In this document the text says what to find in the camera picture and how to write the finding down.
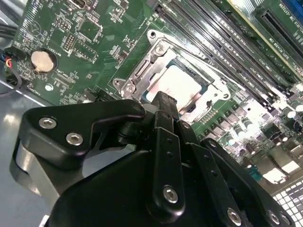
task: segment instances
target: screw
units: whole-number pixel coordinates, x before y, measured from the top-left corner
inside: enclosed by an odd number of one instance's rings
[[[161,44],[157,45],[156,48],[155,48],[155,53],[157,55],[163,55],[165,53],[164,46],[161,45]]]
[[[183,122],[182,124],[183,124],[183,126],[184,126],[185,128],[187,128],[187,129],[190,128],[189,124],[187,124],[186,122]]]
[[[241,218],[238,215],[238,213],[232,209],[232,208],[228,208],[227,209],[227,215],[229,217],[229,219],[236,225],[236,226],[241,226]]]
[[[280,215],[281,215],[281,217],[282,217],[283,221],[285,221],[285,222],[286,222],[288,225],[290,225],[290,224],[291,224],[290,220],[288,219],[288,217],[286,217],[286,215],[285,215],[285,214],[280,213]]]
[[[268,211],[268,216],[275,224],[280,225],[280,220],[272,211]]]
[[[43,117],[39,120],[39,125],[44,129],[53,129],[57,126],[57,122],[50,117]]]
[[[83,137],[77,133],[69,133],[66,136],[66,141],[74,146],[79,146],[83,143]]]
[[[171,187],[165,187],[163,189],[163,195],[164,195],[164,198],[170,203],[178,202],[178,194]]]

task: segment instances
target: black expansion slot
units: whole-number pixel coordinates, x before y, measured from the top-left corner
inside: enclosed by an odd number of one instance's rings
[[[172,6],[173,9],[178,12],[178,15],[183,18],[189,25],[191,25],[197,32],[199,32],[199,34],[203,36],[212,46],[215,46],[218,50],[221,50],[221,53],[224,52],[225,59],[227,59],[232,65],[236,66],[236,68],[241,69],[242,74],[245,75],[245,77],[249,78],[250,81],[253,82],[262,93],[274,94],[271,90],[269,90],[268,87],[259,81],[259,78],[256,78],[256,75],[247,70],[245,67],[242,67],[242,64],[237,61],[237,59],[233,56],[233,53],[225,50],[221,44],[218,43],[211,34],[209,34],[205,27],[202,27],[202,25],[198,24],[196,19],[186,9],[182,8],[176,2],[170,2],[169,5]]]
[[[288,33],[287,29],[280,23],[276,16],[268,9],[262,15],[257,14],[258,21],[271,30],[271,35],[276,39],[283,48],[288,49],[288,54],[291,55],[298,64],[303,65],[302,46]]]
[[[250,87],[249,85],[243,83],[242,79],[240,77],[237,77],[238,75],[237,71],[235,70],[234,73],[230,73],[230,69],[225,66],[224,63],[220,62],[218,59],[216,59],[213,54],[206,49],[203,45],[200,44],[200,41],[193,36],[190,32],[184,29],[183,26],[181,26],[179,23],[177,23],[174,18],[171,17],[170,14],[166,13],[161,7],[157,7],[156,12],[164,19],[165,23],[169,24],[170,26],[174,27],[178,32],[180,32],[187,40],[189,40],[192,44],[194,44],[197,48],[202,51],[206,57],[212,61],[212,63],[215,65],[215,67],[220,70],[222,73],[224,73],[229,78],[235,80],[237,83],[241,84],[247,92],[256,99],[259,103],[268,103],[267,100],[265,100],[258,91],[254,90],[253,87]]]
[[[284,91],[285,89],[287,89],[287,87],[285,85],[282,85],[279,83],[279,81],[276,81],[275,78],[273,78],[270,73],[267,71],[266,67],[264,67],[262,64],[260,64],[258,61],[255,60],[254,56],[252,56],[247,50],[245,50],[242,46],[242,43],[240,43],[239,40],[235,40],[233,39],[228,32],[226,31],[225,27],[222,26],[222,24],[218,23],[217,20],[214,20],[214,18],[211,16],[211,13],[206,9],[205,6],[203,6],[200,2],[198,2],[197,0],[187,0],[186,3],[196,11],[196,13],[201,16],[207,23],[209,23],[210,25],[212,25],[212,27],[214,28],[214,30],[219,33],[221,36],[223,36],[225,38],[225,40],[227,41],[232,41],[234,44],[235,49],[238,49],[237,51],[239,53],[243,53],[246,57],[246,55],[248,55],[248,57],[246,58],[246,61],[248,61],[249,63],[251,63],[255,68],[257,68],[259,70],[259,74],[262,74],[262,76],[264,77],[265,80],[268,81],[268,83],[272,84],[274,87],[276,88],[280,88],[280,91]],[[255,53],[258,53],[258,55],[262,58],[266,59],[266,56],[263,56],[262,54],[259,53],[259,51],[256,50],[256,47],[250,43],[250,41],[246,40],[245,37],[241,36],[241,39],[245,41],[245,43],[249,44],[249,47],[251,49],[253,49],[253,51]]]
[[[228,13],[228,14],[224,14],[211,0],[206,0],[207,1],[207,4],[212,8],[212,10],[222,19],[225,20],[225,23],[228,24],[234,31],[236,31],[238,34],[242,34],[242,38],[244,40],[244,42],[246,42],[247,44],[249,44],[249,46],[252,46],[252,47],[256,47],[255,51],[259,52],[260,56],[263,58],[263,59],[268,59],[267,61],[267,64],[272,68],[272,69],[276,69],[275,71],[279,71],[281,72],[279,74],[279,76],[281,76],[285,81],[287,81],[288,83],[290,83],[291,85],[294,85],[296,84],[297,82],[300,82],[300,80],[294,76],[294,75],[291,75],[289,73],[285,73],[283,72],[282,69],[278,68],[270,58],[268,58],[264,53],[262,53],[259,48],[258,48],[258,45],[257,43],[258,42],[254,42],[252,41],[252,38],[249,37],[247,38],[247,34],[244,33],[241,29],[239,29],[237,26],[236,26],[236,23],[237,23],[237,18],[234,16],[233,13]],[[204,5],[202,5],[200,2],[197,2],[197,4],[199,4],[200,8],[201,9],[205,9]]]

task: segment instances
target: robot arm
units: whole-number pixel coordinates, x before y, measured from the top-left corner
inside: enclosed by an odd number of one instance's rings
[[[82,176],[87,157],[136,146]],[[290,227],[291,217],[214,140],[198,142],[159,92],[23,115],[10,171],[52,209],[48,227]]]

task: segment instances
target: motherboard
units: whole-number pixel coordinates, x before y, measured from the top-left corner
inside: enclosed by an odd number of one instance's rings
[[[29,0],[12,65],[53,105],[166,92],[200,140],[280,183],[303,164],[302,25],[297,0]]]

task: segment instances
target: small chip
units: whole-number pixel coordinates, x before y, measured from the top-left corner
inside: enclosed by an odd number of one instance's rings
[[[270,118],[270,115],[266,113],[262,116],[262,118],[264,121],[267,121]]]
[[[125,9],[127,9],[128,8],[128,1],[122,0],[121,3],[120,3],[120,6],[122,6]]]
[[[222,136],[225,133],[225,131],[216,124],[213,124],[211,128],[217,136]]]
[[[215,134],[213,134],[211,131],[209,131],[209,130],[207,130],[205,132],[205,137],[213,139],[213,140],[217,140],[218,139],[218,137]]]
[[[219,125],[221,126],[221,128],[223,129],[229,129],[232,125],[229,124],[224,118],[220,118],[218,120]]]
[[[247,112],[241,106],[234,106],[233,110],[238,116],[246,116]]]
[[[236,116],[236,115],[234,115],[232,112],[228,112],[227,114],[226,114],[226,117],[227,117],[227,119],[231,122],[231,123],[235,123],[235,122],[239,122],[239,118]]]

